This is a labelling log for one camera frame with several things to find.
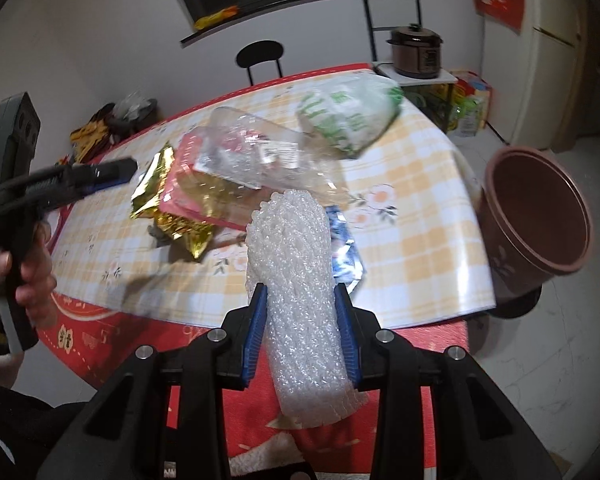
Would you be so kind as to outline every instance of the white refrigerator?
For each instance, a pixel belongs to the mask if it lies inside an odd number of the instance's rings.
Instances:
[[[525,0],[519,34],[485,18],[482,78],[493,88],[488,121],[505,142],[551,146],[571,92],[579,38],[577,0]]]

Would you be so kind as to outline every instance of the trash can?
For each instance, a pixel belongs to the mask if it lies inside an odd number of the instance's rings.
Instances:
[[[478,223],[498,304],[587,261],[592,221],[567,173],[533,148],[508,147],[487,165]]]

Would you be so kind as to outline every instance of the blue foil package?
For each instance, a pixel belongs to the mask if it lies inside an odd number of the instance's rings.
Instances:
[[[349,233],[347,221],[339,207],[330,205],[325,208],[331,231],[331,267],[336,283],[347,285],[351,294],[365,272],[360,260],[356,243]]]

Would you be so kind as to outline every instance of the silver screw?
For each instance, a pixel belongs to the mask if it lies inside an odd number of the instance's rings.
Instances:
[[[449,357],[451,357],[454,361],[464,359],[464,357],[466,356],[466,352],[461,346],[452,346],[446,352],[449,354]]]
[[[206,333],[206,336],[208,337],[209,341],[217,343],[226,337],[226,332],[221,328],[213,328]]]
[[[381,343],[390,343],[394,340],[394,337],[394,333],[385,328],[376,332],[376,339],[378,339],[378,341]]]
[[[136,348],[136,357],[138,359],[147,359],[154,353],[154,349],[149,345],[142,345]]]

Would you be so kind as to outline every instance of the human hand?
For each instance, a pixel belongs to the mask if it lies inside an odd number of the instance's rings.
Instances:
[[[20,266],[24,285],[16,289],[16,301],[23,306],[29,319],[37,328],[51,328],[58,320],[58,309],[51,292],[58,282],[51,274],[51,256],[46,243],[51,238],[51,228],[46,222],[36,226],[33,245]],[[0,253],[0,281],[11,269],[11,254]]]

